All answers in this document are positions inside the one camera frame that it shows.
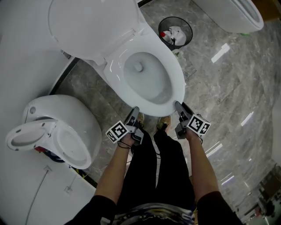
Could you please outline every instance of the brown cardboard box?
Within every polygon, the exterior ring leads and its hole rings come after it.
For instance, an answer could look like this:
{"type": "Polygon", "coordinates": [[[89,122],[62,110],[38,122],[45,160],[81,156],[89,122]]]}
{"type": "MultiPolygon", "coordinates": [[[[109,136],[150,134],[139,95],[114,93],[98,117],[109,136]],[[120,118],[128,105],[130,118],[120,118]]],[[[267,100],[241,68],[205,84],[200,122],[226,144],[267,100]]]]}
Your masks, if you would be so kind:
{"type": "Polygon", "coordinates": [[[281,5],[278,0],[252,0],[258,8],[264,21],[270,21],[281,18],[281,5]]]}

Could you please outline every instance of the marble floor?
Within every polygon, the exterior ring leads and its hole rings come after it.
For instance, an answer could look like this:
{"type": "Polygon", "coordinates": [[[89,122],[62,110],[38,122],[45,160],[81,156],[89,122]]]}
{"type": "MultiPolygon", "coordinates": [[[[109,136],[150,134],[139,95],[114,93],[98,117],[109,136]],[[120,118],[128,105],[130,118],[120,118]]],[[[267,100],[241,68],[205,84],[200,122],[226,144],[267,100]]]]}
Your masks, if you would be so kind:
{"type": "MultiPolygon", "coordinates": [[[[160,21],[172,15],[185,19],[193,29],[192,41],[181,48],[184,59],[180,64],[187,84],[184,102],[212,123],[203,146],[207,153],[221,147],[209,160],[225,200],[234,211],[239,208],[242,217],[257,200],[258,183],[275,164],[271,159],[271,111],[281,90],[281,23],[267,22],[261,31],[241,35],[223,31],[191,0],[153,0],[141,11],[156,32],[160,21]],[[230,50],[213,63],[211,58],[224,44],[230,50]],[[241,126],[250,113],[252,117],[241,126]]],[[[57,94],[81,100],[101,126],[102,146],[89,171],[98,182],[116,147],[105,131],[124,120],[131,108],[82,60],[57,94]]],[[[157,120],[145,115],[149,133],[154,133],[157,120]]],[[[173,138],[177,123],[174,113],[169,131],[173,138]]],[[[188,142],[180,143],[192,174],[188,142]]]]}

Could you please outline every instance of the white toilet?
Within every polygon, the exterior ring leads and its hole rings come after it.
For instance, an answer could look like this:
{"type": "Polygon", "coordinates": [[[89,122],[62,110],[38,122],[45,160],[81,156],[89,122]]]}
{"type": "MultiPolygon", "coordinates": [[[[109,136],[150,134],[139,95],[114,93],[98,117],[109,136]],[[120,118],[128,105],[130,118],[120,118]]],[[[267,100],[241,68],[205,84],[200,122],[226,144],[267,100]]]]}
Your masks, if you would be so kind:
{"type": "Polygon", "coordinates": [[[48,27],[63,51],[93,66],[131,107],[167,116],[183,101],[182,69],[135,0],[53,0],[48,27]]]}
{"type": "Polygon", "coordinates": [[[263,18],[251,0],[193,0],[220,28],[250,33],[263,28],[263,18]]]}
{"type": "Polygon", "coordinates": [[[12,150],[41,146],[74,168],[86,169],[100,149],[100,126],[89,109],[74,97],[37,98],[26,106],[22,123],[6,136],[12,150]]]}

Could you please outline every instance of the wall cord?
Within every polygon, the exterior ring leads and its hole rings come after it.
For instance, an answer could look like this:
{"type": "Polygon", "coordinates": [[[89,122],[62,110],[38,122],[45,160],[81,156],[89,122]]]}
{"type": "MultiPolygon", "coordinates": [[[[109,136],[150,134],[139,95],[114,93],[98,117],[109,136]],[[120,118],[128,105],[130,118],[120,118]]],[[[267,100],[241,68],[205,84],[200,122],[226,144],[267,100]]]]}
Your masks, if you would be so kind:
{"type": "Polygon", "coordinates": [[[41,180],[41,182],[40,182],[40,184],[39,184],[39,187],[38,187],[38,189],[37,189],[37,191],[36,191],[36,194],[35,194],[35,196],[34,196],[32,202],[31,202],[31,205],[30,205],[30,207],[29,207],[28,214],[27,214],[27,217],[26,217],[26,220],[25,220],[25,225],[27,225],[27,221],[28,221],[28,218],[29,218],[29,214],[30,214],[32,205],[33,205],[33,203],[34,203],[34,201],[35,201],[35,198],[36,198],[36,196],[37,196],[37,194],[38,194],[38,192],[39,192],[39,189],[40,189],[40,187],[41,187],[41,185],[42,185],[42,183],[43,183],[43,181],[44,181],[44,179],[45,179],[45,177],[46,177],[46,175],[47,175],[48,172],[49,172],[49,170],[47,170],[47,172],[46,172],[45,175],[43,176],[43,179],[41,180]]]}

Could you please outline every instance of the leg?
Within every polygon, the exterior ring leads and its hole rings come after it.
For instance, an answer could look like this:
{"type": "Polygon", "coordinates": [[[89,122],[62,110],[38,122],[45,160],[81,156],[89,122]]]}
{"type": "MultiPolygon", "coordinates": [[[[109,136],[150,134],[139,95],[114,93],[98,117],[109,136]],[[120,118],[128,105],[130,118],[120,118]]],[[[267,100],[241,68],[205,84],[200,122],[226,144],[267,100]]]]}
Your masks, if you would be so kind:
{"type": "Polygon", "coordinates": [[[193,209],[195,195],[180,143],[169,137],[163,129],[156,132],[154,140],[161,156],[156,188],[158,202],[193,209]]]}
{"type": "Polygon", "coordinates": [[[142,144],[132,147],[133,158],[117,203],[119,213],[153,201],[156,186],[156,152],[149,134],[142,131],[142,144]]]}

